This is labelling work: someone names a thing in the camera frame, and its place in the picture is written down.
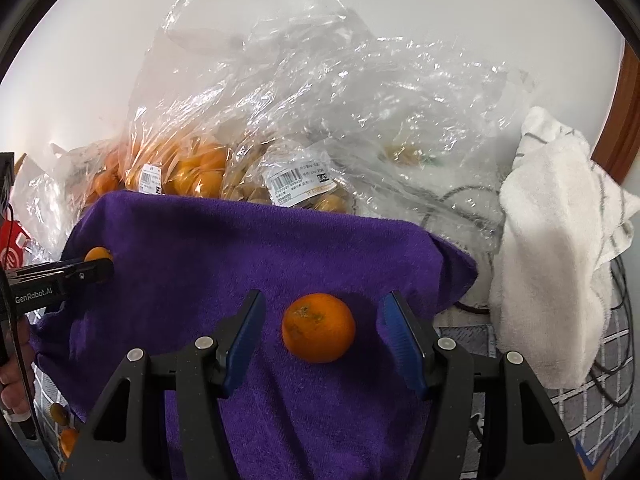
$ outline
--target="metal bolt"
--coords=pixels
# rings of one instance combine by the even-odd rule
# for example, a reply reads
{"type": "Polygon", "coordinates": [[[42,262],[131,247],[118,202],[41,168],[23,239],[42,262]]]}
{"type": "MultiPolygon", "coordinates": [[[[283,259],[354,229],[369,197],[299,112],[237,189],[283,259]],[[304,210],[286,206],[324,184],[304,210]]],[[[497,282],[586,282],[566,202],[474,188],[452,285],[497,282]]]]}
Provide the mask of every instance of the metal bolt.
{"type": "Polygon", "coordinates": [[[134,348],[133,350],[129,350],[129,353],[127,354],[127,359],[132,363],[135,363],[136,361],[140,361],[140,359],[142,359],[144,354],[145,354],[145,351],[143,351],[142,349],[134,348]]]}
{"type": "Polygon", "coordinates": [[[206,350],[207,348],[211,348],[213,346],[213,339],[208,335],[199,337],[196,339],[196,348],[198,350],[206,350]]]}
{"type": "Polygon", "coordinates": [[[438,339],[438,346],[443,350],[453,350],[456,347],[456,342],[450,337],[441,337],[438,339]]]}
{"type": "Polygon", "coordinates": [[[524,361],[524,358],[522,357],[522,355],[518,354],[517,352],[508,352],[507,361],[510,362],[512,365],[521,365],[522,362],[524,361]]]}

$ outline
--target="human hand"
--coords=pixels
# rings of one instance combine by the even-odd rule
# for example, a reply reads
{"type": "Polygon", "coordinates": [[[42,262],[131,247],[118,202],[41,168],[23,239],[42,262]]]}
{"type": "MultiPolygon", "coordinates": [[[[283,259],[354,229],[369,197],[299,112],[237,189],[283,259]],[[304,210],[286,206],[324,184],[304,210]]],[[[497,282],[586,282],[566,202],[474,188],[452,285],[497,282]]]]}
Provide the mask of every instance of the human hand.
{"type": "MultiPolygon", "coordinates": [[[[24,360],[24,366],[27,370],[27,378],[31,387],[31,393],[35,394],[35,374],[31,364],[35,359],[35,352],[29,344],[29,338],[31,336],[31,329],[29,320],[26,317],[21,317],[18,320],[18,342],[20,343],[20,351],[22,352],[22,358],[24,360]]],[[[4,341],[7,348],[13,346],[11,333],[4,335],[4,341]]],[[[17,415],[21,413],[27,413],[30,410],[29,399],[27,398],[24,386],[22,385],[22,378],[20,376],[20,367],[18,366],[18,359],[13,354],[9,359],[9,362],[0,368],[0,383],[4,384],[4,389],[0,394],[2,403],[9,409],[14,410],[17,415]]]]}

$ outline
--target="purple cloth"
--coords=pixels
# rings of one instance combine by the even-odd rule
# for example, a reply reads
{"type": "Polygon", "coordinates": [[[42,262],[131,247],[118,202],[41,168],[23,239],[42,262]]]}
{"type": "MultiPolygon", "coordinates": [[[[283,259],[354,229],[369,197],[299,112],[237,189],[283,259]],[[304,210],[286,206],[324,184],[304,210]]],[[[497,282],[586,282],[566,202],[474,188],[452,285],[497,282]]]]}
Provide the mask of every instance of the purple cloth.
{"type": "MultiPolygon", "coordinates": [[[[241,477],[406,477],[427,409],[396,373],[376,311],[397,289],[433,317],[473,283],[469,257],[407,222],[132,192],[99,200],[63,258],[94,246],[113,253],[114,278],[46,314],[33,337],[38,366],[82,419],[129,349],[176,351],[258,288],[262,340],[244,384],[220,401],[241,477]],[[331,364],[302,362],[280,336],[283,311],[312,292],[337,296],[356,320],[353,346],[331,364]]],[[[177,454],[175,405],[167,420],[177,454]]]]}

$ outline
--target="white towel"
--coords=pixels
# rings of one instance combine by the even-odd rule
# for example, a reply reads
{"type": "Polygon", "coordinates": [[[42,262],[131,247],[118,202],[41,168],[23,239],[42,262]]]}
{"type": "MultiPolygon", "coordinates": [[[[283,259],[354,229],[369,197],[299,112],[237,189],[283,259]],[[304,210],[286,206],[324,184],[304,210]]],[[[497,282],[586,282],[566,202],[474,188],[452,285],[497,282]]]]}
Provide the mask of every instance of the white towel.
{"type": "Polygon", "coordinates": [[[631,245],[640,199],[590,160],[580,132],[535,107],[500,204],[490,293],[498,347],[523,354],[543,386],[578,387],[609,323],[609,262],[631,245]]]}

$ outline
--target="white price label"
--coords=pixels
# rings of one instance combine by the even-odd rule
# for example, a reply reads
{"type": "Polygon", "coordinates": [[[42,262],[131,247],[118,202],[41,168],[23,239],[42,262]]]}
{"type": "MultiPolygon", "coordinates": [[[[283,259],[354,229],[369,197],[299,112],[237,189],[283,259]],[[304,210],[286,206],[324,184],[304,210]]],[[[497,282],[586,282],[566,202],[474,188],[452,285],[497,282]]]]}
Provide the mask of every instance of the white price label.
{"type": "Polygon", "coordinates": [[[265,181],[271,201],[283,207],[292,207],[336,187],[326,166],[313,160],[289,164],[265,181]]]}
{"type": "Polygon", "coordinates": [[[145,164],[140,171],[138,191],[146,195],[162,195],[161,171],[157,166],[145,164]]]}

